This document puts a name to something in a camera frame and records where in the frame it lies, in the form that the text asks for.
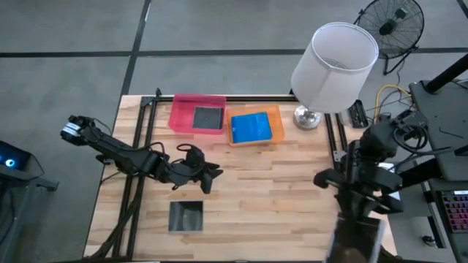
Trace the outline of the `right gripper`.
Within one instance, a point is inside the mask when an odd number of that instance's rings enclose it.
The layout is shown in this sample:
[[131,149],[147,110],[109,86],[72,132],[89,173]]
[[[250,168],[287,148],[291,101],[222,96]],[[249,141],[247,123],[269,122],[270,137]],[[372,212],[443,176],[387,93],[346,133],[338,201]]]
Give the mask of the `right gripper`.
[[386,215],[400,213],[404,209],[401,200],[387,194],[376,197],[373,194],[368,195],[358,191],[339,189],[334,197],[341,209],[340,215],[351,221],[368,217],[372,211]]

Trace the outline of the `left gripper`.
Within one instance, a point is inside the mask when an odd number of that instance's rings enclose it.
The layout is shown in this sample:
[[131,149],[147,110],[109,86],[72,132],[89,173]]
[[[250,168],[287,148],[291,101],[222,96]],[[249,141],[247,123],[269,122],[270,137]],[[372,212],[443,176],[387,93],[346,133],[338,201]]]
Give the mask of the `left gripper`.
[[177,147],[184,151],[186,157],[178,162],[170,163],[169,156],[162,147],[162,164],[160,169],[160,182],[173,183],[173,189],[187,184],[189,181],[200,181],[200,187],[204,194],[211,193],[213,179],[220,176],[223,170],[218,164],[205,162],[205,155],[201,149],[190,144],[181,144]]

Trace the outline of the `blue plastic disc case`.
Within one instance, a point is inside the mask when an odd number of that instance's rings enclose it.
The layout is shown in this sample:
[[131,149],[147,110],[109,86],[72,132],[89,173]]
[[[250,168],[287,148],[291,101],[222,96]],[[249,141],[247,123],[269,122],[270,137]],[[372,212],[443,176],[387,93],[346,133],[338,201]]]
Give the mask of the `blue plastic disc case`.
[[233,116],[231,129],[234,143],[270,140],[273,136],[266,112]]

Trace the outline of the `white paper sheet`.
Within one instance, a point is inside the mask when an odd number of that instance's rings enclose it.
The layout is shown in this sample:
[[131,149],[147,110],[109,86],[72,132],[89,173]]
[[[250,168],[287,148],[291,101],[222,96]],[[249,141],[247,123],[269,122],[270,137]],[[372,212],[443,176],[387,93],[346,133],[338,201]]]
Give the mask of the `white paper sheet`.
[[[391,164],[391,163],[385,163],[385,162],[381,162],[379,163],[378,167],[381,167],[391,173],[395,173],[395,167],[394,167],[394,164]],[[398,201],[401,200],[401,197],[400,197],[400,194],[398,191],[394,191],[392,193],[389,193],[389,196],[397,199]]]

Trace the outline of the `pink translucent plastic bin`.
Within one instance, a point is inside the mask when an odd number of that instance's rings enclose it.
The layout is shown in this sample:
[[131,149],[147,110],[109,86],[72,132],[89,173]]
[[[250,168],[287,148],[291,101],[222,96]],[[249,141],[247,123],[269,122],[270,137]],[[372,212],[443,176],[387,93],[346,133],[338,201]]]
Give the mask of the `pink translucent plastic bin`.
[[[194,98],[188,94],[176,94],[170,112],[169,127],[179,133],[221,134],[227,100],[224,97]],[[220,107],[223,109],[221,129],[195,129],[192,127],[196,107]]]

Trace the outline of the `orange translucent plastic bin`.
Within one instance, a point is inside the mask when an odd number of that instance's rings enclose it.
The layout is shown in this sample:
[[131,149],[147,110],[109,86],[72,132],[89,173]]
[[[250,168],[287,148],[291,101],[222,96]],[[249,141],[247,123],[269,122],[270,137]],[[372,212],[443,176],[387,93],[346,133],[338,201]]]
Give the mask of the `orange translucent plastic bin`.
[[[252,113],[266,112],[271,125],[273,136],[270,140],[234,143],[231,129],[231,118],[237,115],[248,115]],[[246,106],[246,107],[231,107],[226,111],[227,138],[231,146],[250,146],[268,143],[278,143],[284,139],[284,127],[282,117],[278,105],[262,105],[262,106]]]

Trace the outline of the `backlit computer keyboard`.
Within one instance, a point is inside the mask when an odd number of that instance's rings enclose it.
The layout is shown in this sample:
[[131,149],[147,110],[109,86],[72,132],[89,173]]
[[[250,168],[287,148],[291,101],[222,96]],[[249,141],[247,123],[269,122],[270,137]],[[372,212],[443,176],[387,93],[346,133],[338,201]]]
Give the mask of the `backlit computer keyboard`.
[[442,191],[442,206],[452,233],[468,233],[468,190]]

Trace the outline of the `grey side desk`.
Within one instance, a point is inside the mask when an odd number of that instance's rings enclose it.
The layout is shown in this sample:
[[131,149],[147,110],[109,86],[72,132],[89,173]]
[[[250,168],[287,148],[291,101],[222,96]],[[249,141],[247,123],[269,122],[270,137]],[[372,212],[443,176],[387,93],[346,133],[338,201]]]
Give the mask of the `grey side desk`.
[[448,83],[430,94],[426,82],[409,85],[413,102],[428,120],[429,142],[433,149],[453,150],[436,156],[447,181],[468,181],[468,89]]

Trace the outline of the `white shade silver table lamp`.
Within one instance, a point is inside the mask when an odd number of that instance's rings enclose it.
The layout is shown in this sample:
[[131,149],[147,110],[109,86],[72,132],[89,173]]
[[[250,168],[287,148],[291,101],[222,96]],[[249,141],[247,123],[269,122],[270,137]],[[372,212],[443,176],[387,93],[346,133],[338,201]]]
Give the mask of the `white shade silver table lamp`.
[[290,79],[300,102],[293,115],[295,125],[316,129],[323,114],[351,107],[379,52],[375,38],[354,24],[333,22],[318,28]]

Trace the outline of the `black stand pole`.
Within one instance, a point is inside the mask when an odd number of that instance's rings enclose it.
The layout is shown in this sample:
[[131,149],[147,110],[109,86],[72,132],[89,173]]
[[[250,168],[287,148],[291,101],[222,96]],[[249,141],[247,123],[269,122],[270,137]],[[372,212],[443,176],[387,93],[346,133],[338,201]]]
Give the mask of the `black stand pole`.
[[440,73],[433,80],[424,85],[426,92],[437,94],[439,90],[451,82],[453,79],[468,70],[468,53],[449,66],[444,72]]

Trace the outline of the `black floor fan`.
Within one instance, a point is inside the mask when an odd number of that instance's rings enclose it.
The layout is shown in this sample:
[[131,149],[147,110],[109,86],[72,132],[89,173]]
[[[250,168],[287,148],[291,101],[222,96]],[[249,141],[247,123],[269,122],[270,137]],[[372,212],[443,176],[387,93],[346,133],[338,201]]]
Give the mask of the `black floor fan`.
[[385,62],[383,74],[388,75],[395,70],[388,67],[389,60],[399,58],[402,64],[419,48],[425,18],[416,0],[373,0],[360,10],[354,24],[376,40],[379,58]]

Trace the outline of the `dark equipment stand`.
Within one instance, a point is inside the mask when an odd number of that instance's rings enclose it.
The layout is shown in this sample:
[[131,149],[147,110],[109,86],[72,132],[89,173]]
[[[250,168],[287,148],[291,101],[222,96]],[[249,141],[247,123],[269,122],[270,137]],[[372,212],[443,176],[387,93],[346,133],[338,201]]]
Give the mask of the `dark equipment stand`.
[[0,239],[0,263],[10,263],[15,246],[23,228],[25,218],[27,216],[27,207],[29,206],[34,190],[40,186],[46,188],[48,191],[55,191],[58,188],[59,182],[57,180],[50,180],[41,175],[33,176],[29,173],[10,169],[6,166],[0,165],[0,179],[6,181],[9,186],[6,189],[19,188],[23,191],[23,197],[20,201],[11,201],[11,214],[12,220],[7,227],[4,236]]

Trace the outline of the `computer with blue light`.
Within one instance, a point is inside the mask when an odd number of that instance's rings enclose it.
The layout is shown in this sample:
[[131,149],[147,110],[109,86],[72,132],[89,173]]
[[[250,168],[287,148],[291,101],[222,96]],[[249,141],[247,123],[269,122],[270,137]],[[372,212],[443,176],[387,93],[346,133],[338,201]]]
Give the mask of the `computer with blue light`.
[[31,154],[7,142],[0,140],[0,164],[23,171],[31,158]]

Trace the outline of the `black aluminium frame rail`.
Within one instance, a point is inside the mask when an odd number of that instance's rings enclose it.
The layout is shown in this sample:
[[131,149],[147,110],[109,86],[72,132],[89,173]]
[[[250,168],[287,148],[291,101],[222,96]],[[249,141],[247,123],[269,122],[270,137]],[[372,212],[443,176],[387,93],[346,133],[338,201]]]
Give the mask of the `black aluminium frame rail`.
[[208,95],[208,94],[188,94],[188,97],[224,97],[228,102],[296,102],[298,101],[292,94],[272,94],[272,95]]
[[325,114],[325,126],[328,135],[328,142],[329,148],[331,152],[331,158],[334,166],[339,166],[341,164],[341,160],[347,153],[348,143],[347,137],[344,130],[344,125],[341,123],[340,115],[338,113],[335,114],[336,119],[336,128],[338,129],[339,133],[339,141],[341,145],[341,150],[337,148],[336,145],[336,138],[334,134],[334,125],[330,114]]
[[[140,145],[143,121],[147,108],[149,108],[149,116],[143,145],[147,146],[150,144],[156,117],[156,107],[161,95],[161,91],[157,89],[155,95],[141,96],[138,99],[137,122],[132,141],[134,149]],[[133,178],[131,175],[126,176],[117,225],[99,249],[85,258],[87,262],[121,263],[132,261],[145,180],[146,177],[140,174],[137,174],[136,178]]]

